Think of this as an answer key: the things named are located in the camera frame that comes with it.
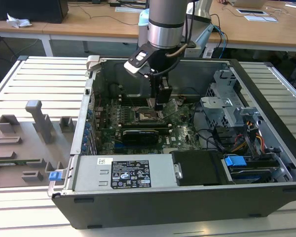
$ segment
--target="warning label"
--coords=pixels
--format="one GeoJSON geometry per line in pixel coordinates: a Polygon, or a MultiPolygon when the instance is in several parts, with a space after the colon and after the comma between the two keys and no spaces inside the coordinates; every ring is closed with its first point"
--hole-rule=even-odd
{"type": "Polygon", "coordinates": [[[148,160],[112,162],[113,189],[151,188],[148,160]]]}

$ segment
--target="desk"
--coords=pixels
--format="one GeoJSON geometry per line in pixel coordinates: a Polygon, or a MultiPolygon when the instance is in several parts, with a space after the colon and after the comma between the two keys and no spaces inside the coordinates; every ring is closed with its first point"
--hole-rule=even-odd
{"type": "Polygon", "coordinates": [[[30,27],[14,28],[5,21],[0,21],[0,35],[10,38],[29,38],[42,41],[46,56],[52,57],[50,40],[80,40],[104,42],[137,43],[138,13],[115,12],[109,5],[69,6],[69,11],[62,24],[32,22],[30,27]]]}
{"type": "MultiPolygon", "coordinates": [[[[289,14],[296,16],[296,9],[285,7],[284,2],[268,1],[266,5],[284,8],[289,14]]],[[[223,10],[223,7],[230,9],[236,15],[240,15],[240,13],[230,5],[225,6],[213,0],[210,13],[216,13],[220,16],[222,30],[229,38],[228,48],[296,52],[295,17],[282,13],[278,17],[278,23],[253,22],[244,17],[236,17],[228,10],[223,10]]],[[[81,5],[81,8],[91,17],[111,16],[128,24],[137,24],[139,19],[138,13],[115,12],[115,8],[109,7],[109,5],[81,5]]],[[[0,35],[3,37],[40,39],[47,56],[53,56],[50,40],[137,42],[139,32],[137,25],[125,25],[109,17],[90,19],[81,8],[69,6],[68,15],[62,24],[34,22],[31,27],[16,29],[6,22],[0,21],[0,35]]],[[[265,7],[263,7],[263,10],[274,11],[265,7]]],[[[213,16],[213,23],[218,25],[215,16],[213,16]]],[[[211,53],[219,40],[218,33],[211,35],[206,45],[205,56],[211,57],[211,53]]]]}
{"type": "MultiPolygon", "coordinates": [[[[222,31],[229,38],[228,48],[296,52],[295,8],[286,7],[282,1],[268,1],[261,10],[270,13],[274,12],[273,8],[282,8],[283,11],[292,15],[290,16],[284,13],[278,15],[276,13],[274,16],[277,17],[278,23],[248,21],[245,17],[234,16],[226,8],[231,10],[235,15],[242,15],[236,10],[236,7],[222,5],[215,0],[213,0],[210,13],[215,13],[220,17],[222,31]]],[[[212,16],[212,20],[215,25],[218,25],[216,16],[212,16]]],[[[206,45],[204,57],[211,57],[211,53],[217,47],[219,41],[219,34],[212,33],[206,45]]]]}
{"type": "MultiPolygon", "coordinates": [[[[33,121],[24,107],[27,100],[41,100],[42,111],[51,120],[61,116],[77,119],[88,78],[85,64],[86,58],[66,57],[16,61],[0,83],[0,116],[15,114],[19,121],[33,121]]],[[[296,91],[272,67],[263,63],[241,64],[296,136],[296,91]]],[[[241,93],[250,105],[249,96],[245,91],[241,93]]],[[[10,188],[0,190],[0,237],[5,236],[296,237],[296,201],[265,218],[76,230],[47,196],[47,187],[10,188]]]]}

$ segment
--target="aluminum extrusion table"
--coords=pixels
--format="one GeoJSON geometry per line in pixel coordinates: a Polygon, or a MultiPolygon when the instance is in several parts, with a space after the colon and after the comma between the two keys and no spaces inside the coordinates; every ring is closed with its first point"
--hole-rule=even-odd
{"type": "MultiPolygon", "coordinates": [[[[43,113],[51,120],[61,116],[77,119],[87,79],[85,64],[86,58],[29,57],[17,61],[0,84],[0,116],[15,114],[19,121],[30,121],[25,104],[39,99],[43,113]]],[[[241,65],[296,137],[296,90],[274,67],[241,65]]],[[[249,96],[242,93],[250,105],[249,96]]],[[[296,237],[296,201],[265,218],[76,230],[47,196],[47,187],[1,189],[0,237],[12,235],[296,237]]]]}

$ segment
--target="blue latch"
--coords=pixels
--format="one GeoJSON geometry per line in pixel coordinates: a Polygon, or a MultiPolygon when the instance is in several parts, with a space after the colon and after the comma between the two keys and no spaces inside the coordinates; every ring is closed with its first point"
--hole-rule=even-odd
{"type": "Polygon", "coordinates": [[[227,166],[247,166],[246,160],[242,156],[228,156],[224,160],[227,166]]]}
{"type": "Polygon", "coordinates": [[[49,181],[61,181],[62,171],[53,171],[49,173],[49,181]]]}

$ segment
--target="paper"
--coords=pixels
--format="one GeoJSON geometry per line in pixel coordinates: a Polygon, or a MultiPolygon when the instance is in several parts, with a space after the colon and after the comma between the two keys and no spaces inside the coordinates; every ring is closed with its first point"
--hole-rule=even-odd
{"type": "Polygon", "coordinates": [[[263,21],[263,22],[277,22],[273,17],[261,17],[261,16],[245,16],[248,21],[263,21]]]}
{"type": "Polygon", "coordinates": [[[10,16],[9,14],[7,14],[7,16],[8,16],[8,19],[7,19],[6,22],[10,26],[13,26],[15,28],[25,27],[25,26],[31,26],[32,25],[28,19],[21,19],[21,20],[19,20],[17,18],[14,18],[14,17],[10,16]]]}

